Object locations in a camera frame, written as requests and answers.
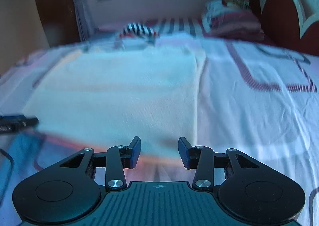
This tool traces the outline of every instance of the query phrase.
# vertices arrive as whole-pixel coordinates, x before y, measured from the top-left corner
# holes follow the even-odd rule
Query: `towel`
[[[178,159],[177,142],[197,142],[197,95],[205,52],[187,47],[75,52],[43,79],[23,109],[38,130],[88,147],[128,145]]]

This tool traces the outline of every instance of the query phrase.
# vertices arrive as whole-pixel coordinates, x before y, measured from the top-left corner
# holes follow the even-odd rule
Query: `ribbed surface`
[[[133,182],[129,189],[109,193],[101,205],[69,226],[244,226],[225,214],[209,193],[186,182]],[[296,222],[287,224],[297,226]]]

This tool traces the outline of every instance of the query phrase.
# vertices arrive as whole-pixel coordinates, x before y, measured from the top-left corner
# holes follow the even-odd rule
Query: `mattress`
[[[298,182],[306,204],[298,222],[319,225],[319,59],[294,51],[248,42],[217,38],[194,39],[186,33],[162,36],[160,46],[181,46],[205,51],[206,61],[197,97],[197,145],[224,153],[236,148]],[[56,63],[76,49],[110,49],[109,43],[78,44],[38,53],[29,62],[13,67],[0,79],[0,112],[21,112],[34,88]],[[15,161],[0,207],[4,225],[19,223],[11,194],[14,186],[77,150],[90,146],[45,132],[2,136],[10,142],[7,152]],[[95,152],[105,151],[94,146]],[[3,159],[1,172],[9,174],[10,162]],[[137,168],[125,172],[127,182],[192,181],[193,170],[176,159],[141,156]],[[105,171],[96,181],[104,184]],[[216,169],[214,184],[224,181]]]

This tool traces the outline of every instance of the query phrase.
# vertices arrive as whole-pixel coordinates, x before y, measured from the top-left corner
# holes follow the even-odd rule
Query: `headboard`
[[[307,20],[300,0],[249,0],[265,34],[279,47],[319,56],[319,13]]]

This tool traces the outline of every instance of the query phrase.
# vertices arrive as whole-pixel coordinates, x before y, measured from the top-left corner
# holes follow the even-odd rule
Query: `striped fabric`
[[[153,28],[159,35],[185,31],[194,37],[204,37],[205,31],[201,18],[164,18],[143,22]]]

